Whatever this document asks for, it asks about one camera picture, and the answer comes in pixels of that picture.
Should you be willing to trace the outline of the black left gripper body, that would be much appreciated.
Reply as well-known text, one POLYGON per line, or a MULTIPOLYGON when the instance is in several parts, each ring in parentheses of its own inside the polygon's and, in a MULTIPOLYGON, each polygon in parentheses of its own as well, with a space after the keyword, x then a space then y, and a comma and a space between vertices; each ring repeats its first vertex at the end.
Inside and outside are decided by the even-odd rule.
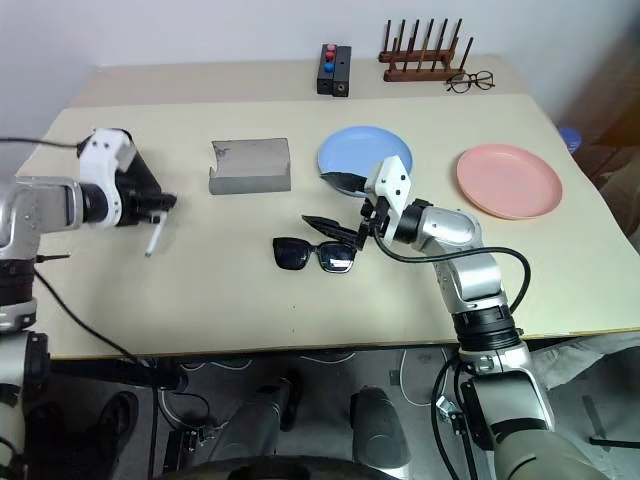
POLYGON ((137 191, 125 191, 121 197, 122 210, 117 227, 135 226, 140 223, 152 223, 152 199, 149 194, 137 191))

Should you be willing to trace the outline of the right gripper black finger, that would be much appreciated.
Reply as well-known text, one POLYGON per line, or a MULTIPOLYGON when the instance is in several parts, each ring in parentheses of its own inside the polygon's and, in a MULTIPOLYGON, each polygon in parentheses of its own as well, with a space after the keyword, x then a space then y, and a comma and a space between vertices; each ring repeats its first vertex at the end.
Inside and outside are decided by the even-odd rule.
POLYGON ((352 247, 358 246, 358 232, 341 226, 335 220, 312 215, 302 215, 301 218, 311 228, 331 239, 352 247))
POLYGON ((347 172, 325 172, 320 178, 334 189, 350 196, 364 197, 367 179, 360 175, 347 172))

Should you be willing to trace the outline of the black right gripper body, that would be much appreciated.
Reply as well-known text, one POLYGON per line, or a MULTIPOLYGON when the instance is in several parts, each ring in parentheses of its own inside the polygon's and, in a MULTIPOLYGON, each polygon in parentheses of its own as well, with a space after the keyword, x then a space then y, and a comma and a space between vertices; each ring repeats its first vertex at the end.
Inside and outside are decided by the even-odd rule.
POLYGON ((361 223, 358 227, 355 246, 363 249, 369 237, 385 247, 389 241, 385 239, 387 227, 390 222, 389 213, 393 212, 389 201, 385 197, 377 197, 375 200, 366 198, 360 210, 361 223))

